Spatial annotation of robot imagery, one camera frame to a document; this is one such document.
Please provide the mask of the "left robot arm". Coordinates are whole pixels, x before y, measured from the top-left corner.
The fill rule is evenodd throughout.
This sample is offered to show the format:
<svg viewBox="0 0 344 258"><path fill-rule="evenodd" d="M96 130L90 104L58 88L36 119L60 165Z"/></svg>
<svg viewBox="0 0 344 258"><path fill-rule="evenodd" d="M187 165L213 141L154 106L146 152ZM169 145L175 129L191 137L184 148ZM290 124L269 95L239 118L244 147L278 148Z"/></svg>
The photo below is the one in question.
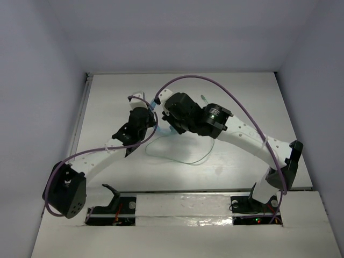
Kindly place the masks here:
<svg viewBox="0 0 344 258"><path fill-rule="evenodd" d="M76 153L56 163L42 198L46 210L55 217L73 218L85 205L87 184L105 168L132 154L157 129L157 114L150 108L135 107L128 122L100 148Z"/></svg>

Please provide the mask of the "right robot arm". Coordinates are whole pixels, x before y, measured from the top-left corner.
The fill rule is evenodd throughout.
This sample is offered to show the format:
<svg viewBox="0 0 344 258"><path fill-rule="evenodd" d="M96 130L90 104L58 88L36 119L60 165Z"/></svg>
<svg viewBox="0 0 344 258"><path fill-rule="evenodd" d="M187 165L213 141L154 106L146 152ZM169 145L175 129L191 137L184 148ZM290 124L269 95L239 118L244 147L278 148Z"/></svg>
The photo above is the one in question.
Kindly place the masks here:
<svg viewBox="0 0 344 258"><path fill-rule="evenodd" d="M252 210L261 211L279 190L291 189L303 150L300 141L287 143L261 137L230 110L214 103L200 107L185 93L166 89L157 100L163 107L162 119L178 134L191 132L233 144L268 164L267 172L254 184L248 198Z"/></svg>

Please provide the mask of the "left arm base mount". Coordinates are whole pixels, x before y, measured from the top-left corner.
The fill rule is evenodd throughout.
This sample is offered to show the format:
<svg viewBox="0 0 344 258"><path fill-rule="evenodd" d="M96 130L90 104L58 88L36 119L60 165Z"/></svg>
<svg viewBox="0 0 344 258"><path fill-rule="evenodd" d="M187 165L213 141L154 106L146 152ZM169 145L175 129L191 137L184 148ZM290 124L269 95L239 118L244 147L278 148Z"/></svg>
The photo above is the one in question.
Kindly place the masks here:
<svg viewBox="0 0 344 258"><path fill-rule="evenodd" d="M107 206L88 208L84 223L88 226L135 226L136 196L122 196L108 184L102 184L110 190L113 197Z"/></svg>

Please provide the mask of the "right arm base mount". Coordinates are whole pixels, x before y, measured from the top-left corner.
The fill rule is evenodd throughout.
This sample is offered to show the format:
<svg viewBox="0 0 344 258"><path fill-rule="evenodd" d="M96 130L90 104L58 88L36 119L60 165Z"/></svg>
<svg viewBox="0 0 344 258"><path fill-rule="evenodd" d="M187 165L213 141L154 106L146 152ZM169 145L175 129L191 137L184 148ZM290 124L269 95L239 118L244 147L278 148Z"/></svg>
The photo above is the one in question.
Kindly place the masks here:
<svg viewBox="0 0 344 258"><path fill-rule="evenodd" d="M233 225L283 225L277 196L271 197L268 203L261 204L250 200L249 196L231 196L229 210L233 215Z"/></svg>

